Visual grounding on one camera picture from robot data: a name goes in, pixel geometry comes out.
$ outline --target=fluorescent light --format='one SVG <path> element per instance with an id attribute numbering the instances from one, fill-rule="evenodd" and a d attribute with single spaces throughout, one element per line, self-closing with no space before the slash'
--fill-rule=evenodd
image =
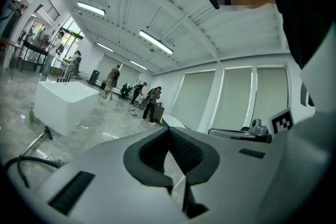
<path id="1" fill-rule="evenodd" d="M 101 9 L 101 8 L 97 8 L 94 6 L 91 6 L 89 4 L 85 4 L 83 2 L 77 2 L 78 7 L 90 10 L 92 12 L 98 13 L 99 15 L 104 16 L 105 15 L 105 10 Z"/>
<path id="2" fill-rule="evenodd" d="M 141 67 L 141 68 L 143 68 L 143 69 L 146 69 L 146 70 L 147 70 L 147 68 L 146 68 L 146 67 L 144 67 L 144 66 L 142 66 L 142 65 L 138 64 L 137 62 L 134 62 L 134 61 L 132 61 L 132 60 L 131 60 L 131 63 L 133 63 L 133 64 L 135 64 L 135 65 L 137 65 L 137 66 L 139 66 L 139 67 Z"/>
<path id="3" fill-rule="evenodd" d="M 106 46 L 105 46 L 105 45 L 103 45 L 102 43 L 99 43 L 99 42 L 97 42 L 97 45 L 99 45 L 100 47 L 103 47 L 103 48 L 104 48 L 104 49 L 106 49 L 106 50 L 109 50 L 109 51 L 113 52 L 113 50 L 112 50 L 112 49 L 110 49 L 110 48 L 106 47 Z"/>
<path id="4" fill-rule="evenodd" d="M 157 39 L 153 38 L 151 35 L 147 34 L 144 31 L 140 31 L 139 35 L 143 38 L 147 39 L 149 42 L 153 43 L 154 45 L 158 46 L 163 51 L 167 52 L 168 54 L 173 54 L 174 52 L 168 48 L 166 45 L 163 45 L 161 42 L 159 42 Z"/>

